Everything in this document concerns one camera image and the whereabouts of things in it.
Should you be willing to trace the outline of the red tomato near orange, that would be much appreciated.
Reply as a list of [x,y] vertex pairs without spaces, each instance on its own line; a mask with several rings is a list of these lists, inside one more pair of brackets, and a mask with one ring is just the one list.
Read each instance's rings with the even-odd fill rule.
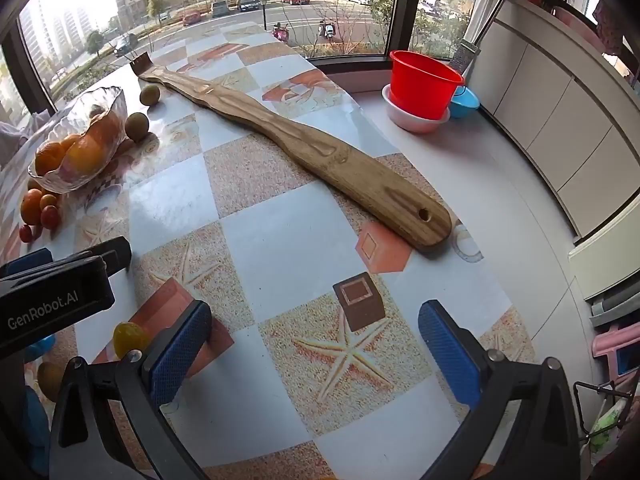
[[61,224],[62,218],[57,206],[47,205],[41,211],[41,225],[49,230],[55,231]]

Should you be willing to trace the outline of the white cabinet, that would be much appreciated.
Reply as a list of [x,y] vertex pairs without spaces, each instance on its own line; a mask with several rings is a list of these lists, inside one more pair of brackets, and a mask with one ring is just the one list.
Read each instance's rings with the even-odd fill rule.
[[567,256],[585,298],[639,271],[639,98],[567,24],[506,0],[468,78],[551,188],[577,245]]

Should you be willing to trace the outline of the kiwi beside bowl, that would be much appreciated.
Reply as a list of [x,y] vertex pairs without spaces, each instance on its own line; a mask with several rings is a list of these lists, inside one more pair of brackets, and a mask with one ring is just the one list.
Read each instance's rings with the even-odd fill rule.
[[138,143],[149,133],[150,122],[148,116],[137,112],[129,115],[125,122],[125,132],[129,139]]

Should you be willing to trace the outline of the clear glass fruit bowl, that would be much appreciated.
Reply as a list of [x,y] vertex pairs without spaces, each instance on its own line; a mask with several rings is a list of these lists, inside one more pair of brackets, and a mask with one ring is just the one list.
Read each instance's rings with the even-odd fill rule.
[[46,137],[28,166],[29,177],[48,191],[65,194],[95,178],[125,140],[125,93],[99,87],[78,96],[46,125]]

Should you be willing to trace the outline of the yellow tomato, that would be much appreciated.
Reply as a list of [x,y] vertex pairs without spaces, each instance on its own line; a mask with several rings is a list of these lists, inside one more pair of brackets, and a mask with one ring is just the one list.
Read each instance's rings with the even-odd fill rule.
[[47,206],[56,206],[57,204],[58,204],[58,196],[52,193],[43,194],[39,202],[39,206],[41,210],[43,210]]
[[114,328],[112,341],[116,356],[122,359],[131,350],[145,352],[151,343],[151,337],[138,324],[122,322]]

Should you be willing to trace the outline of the small red cherry tomato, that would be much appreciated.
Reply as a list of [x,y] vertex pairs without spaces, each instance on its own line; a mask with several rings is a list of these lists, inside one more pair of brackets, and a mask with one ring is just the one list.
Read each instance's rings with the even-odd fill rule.
[[34,240],[34,233],[32,227],[28,224],[23,224],[18,230],[18,236],[24,244],[29,244]]

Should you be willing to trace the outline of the orange in bowl right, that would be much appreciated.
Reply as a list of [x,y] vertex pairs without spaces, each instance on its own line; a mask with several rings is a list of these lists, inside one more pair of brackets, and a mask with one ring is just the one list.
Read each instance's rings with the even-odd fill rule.
[[93,115],[87,136],[101,148],[114,148],[122,140],[122,121],[112,110]]

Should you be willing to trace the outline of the orange in bowl front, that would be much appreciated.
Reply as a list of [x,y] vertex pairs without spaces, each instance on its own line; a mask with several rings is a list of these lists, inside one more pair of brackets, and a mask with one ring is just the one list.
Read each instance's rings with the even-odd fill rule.
[[105,148],[82,136],[66,152],[64,169],[78,177],[91,177],[105,164]]

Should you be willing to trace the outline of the red plastic bucket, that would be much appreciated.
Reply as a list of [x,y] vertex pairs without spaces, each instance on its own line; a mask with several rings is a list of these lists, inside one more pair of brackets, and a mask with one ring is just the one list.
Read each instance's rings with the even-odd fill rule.
[[404,50],[390,52],[390,100],[416,117],[439,120],[454,92],[464,85],[456,70],[427,55]]

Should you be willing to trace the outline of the large orange in bowl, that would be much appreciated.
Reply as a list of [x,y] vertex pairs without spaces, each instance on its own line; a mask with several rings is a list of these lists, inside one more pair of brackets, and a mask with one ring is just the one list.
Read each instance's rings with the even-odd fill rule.
[[37,151],[35,156],[35,172],[43,177],[49,171],[57,170],[66,154],[61,142],[48,142]]

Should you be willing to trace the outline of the large orange on table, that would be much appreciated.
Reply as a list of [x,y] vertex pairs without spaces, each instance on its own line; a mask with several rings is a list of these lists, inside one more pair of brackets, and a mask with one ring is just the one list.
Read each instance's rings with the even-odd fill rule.
[[39,226],[41,223],[40,200],[43,192],[39,188],[30,188],[24,195],[21,202],[21,217],[25,224],[29,226]]

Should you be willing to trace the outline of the brown round kiwi fruit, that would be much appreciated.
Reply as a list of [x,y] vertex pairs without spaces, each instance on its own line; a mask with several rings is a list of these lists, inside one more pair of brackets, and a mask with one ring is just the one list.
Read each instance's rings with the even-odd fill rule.
[[37,382],[42,394],[51,402],[58,402],[64,370],[51,362],[42,362],[37,370]]

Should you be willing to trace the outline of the white plastic basin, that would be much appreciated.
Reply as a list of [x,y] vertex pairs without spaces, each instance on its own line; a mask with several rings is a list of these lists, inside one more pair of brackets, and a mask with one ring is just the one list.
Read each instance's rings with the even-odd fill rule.
[[445,125],[450,118],[450,110],[446,108],[442,117],[434,119],[422,118],[408,112],[397,106],[390,98],[390,84],[382,89],[382,97],[385,101],[385,109],[388,118],[399,128],[404,129],[416,136],[425,136],[442,125]]

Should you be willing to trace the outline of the pink plastic stool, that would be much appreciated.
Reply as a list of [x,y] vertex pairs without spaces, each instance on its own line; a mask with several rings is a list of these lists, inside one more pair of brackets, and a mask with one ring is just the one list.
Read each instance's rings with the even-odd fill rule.
[[613,324],[606,333],[594,337],[591,353],[595,359],[605,359],[608,379],[620,384],[639,368],[639,341],[639,323]]

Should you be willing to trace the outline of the long wooden board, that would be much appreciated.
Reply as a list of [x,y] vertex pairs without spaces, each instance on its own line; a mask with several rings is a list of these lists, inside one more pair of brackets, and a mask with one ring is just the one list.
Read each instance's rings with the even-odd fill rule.
[[419,252],[430,252],[451,234],[444,206],[335,136],[268,110],[241,91],[156,65],[147,53],[134,58],[130,67],[138,78],[263,134],[293,162],[345,194]]

